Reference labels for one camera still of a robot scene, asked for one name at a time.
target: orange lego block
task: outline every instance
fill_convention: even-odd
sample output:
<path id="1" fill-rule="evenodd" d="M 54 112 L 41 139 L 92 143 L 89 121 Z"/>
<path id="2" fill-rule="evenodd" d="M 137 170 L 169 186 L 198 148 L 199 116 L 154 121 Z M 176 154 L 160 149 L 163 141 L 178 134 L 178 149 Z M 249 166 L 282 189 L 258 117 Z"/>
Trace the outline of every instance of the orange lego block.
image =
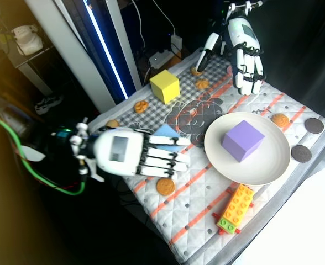
<path id="1" fill-rule="evenodd" d="M 240 184 L 222 215 L 235 226 L 239 226 L 252 202 L 255 192 Z"/>

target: purple block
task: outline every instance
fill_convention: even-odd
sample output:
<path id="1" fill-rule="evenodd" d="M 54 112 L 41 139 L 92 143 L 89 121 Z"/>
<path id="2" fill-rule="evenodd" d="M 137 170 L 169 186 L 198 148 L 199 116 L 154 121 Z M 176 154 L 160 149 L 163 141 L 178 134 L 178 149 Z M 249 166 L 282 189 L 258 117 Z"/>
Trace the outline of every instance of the purple block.
<path id="1" fill-rule="evenodd" d="M 243 120 L 225 134 L 222 145 L 237 161 L 241 162 L 259 147 L 263 139 L 262 133 Z"/>

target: robotic hand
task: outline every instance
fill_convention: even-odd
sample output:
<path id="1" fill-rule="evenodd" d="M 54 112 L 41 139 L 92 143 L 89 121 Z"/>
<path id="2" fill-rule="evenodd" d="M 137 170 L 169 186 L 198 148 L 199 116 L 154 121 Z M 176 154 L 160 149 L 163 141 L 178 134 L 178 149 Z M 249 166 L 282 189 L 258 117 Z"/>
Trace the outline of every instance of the robotic hand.
<path id="1" fill-rule="evenodd" d="M 85 160 L 90 167 L 91 177 L 99 181 L 97 176 L 93 176 L 96 165 L 108 173 L 120 176 L 167 178 L 174 177 L 176 171 L 188 169 L 190 158 L 187 155 L 153 148 L 154 145 L 186 146 L 191 143 L 187 138 L 153 136 L 144 130 L 119 127 L 105 130 L 97 138 L 87 141 L 87 133 L 83 132 L 87 130 L 87 125 L 84 124 L 85 127 L 83 124 L 77 125 L 79 132 L 72 136 L 70 142 L 74 155 L 79 161 Z M 84 153 L 95 158 L 94 167 Z"/>
<path id="2" fill-rule="evenodd" d="M 209 59 L 220 49 L 220 54 L 228 53 L 232 62 L 236 59 L 235 86 L 241 94 L 257 94 L 264 79 L 263 66 L 260 58 L 260 44 L 246 17 L 253 8 L 262 6 L 262 1 L 244 5 L 229 5 L 226 22 L 222 34 L 212 33 L 197 62 L 196 70 L 202 72 Z"/>

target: blue light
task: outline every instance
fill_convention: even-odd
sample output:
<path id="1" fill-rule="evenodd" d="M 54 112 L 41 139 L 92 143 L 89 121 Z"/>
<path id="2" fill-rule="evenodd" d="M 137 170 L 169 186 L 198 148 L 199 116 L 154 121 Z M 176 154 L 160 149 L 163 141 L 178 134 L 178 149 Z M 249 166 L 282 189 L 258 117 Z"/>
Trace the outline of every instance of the blue light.
<path id="1" fill-rule="evenodd" d="M 87 13 L 89 14 L 89 17 L 91 19 L 91 22 L 92 22 L 92 24 L 93 24 L 93 26 L 95 28 L 96 34 L 98 35 L 98 38 L 100 39 L 101 45 L 102 45 L 102 47 L 103 47 L 103 49 L 105 51 L 105 54 L 106 54 L 107 59 L 109 61 L 109 64 L 111 65 L 112 70 L 114 72 L 114 75 L 116 76 L 116 79 L 118 81 L 118 84 L 119 84 L 119 86 L 120 86 L 120 88 L 122 90 L 122 93 L 124 95 L 124 98 L 125 99 L 128 99 L 127 93 L 125 92 L 125 89 L 123 87 L 122 81 L 120 80 L 120 77 L 118 75 L 117 69 L 116 69 L 116 67 L 115 67 L 115 65 L 113 63 L 113 60 L 111 58 L 111 55 L 109 54 L 109 51 L 108 51 L 107 45 L 105 43 L 105 40 L 103 39 L 103 36 L 101 34 L 101 31 L 100 31 L 100 28 L 98 27 L 98 24 L 96 22 L 94 13 L 92 12 L 91 8 L 87 5 L 87 1 L 86 0 L 83 0 L 83 2 L 84 2 L 84 5 L 86 7 Z"/>

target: round plate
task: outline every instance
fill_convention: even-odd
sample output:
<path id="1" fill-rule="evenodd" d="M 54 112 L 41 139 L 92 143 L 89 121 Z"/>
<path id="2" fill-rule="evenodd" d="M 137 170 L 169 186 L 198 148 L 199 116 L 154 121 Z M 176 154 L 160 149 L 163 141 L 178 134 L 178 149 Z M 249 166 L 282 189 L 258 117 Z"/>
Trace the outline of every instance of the round plate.
<path id="1" fill-rule="evenodd" d="M 238 162 L 222 146 L 225 133 L 247 121 L 265 137 L 256 151 Z M 287 169 L 291 151 L 282 131 L 262 116 L 236 112 L 216 119 L 205 135 L 205 150 L 213 167 L 232 181 L 246 185 L 265 185 L 278 179 Z"/>

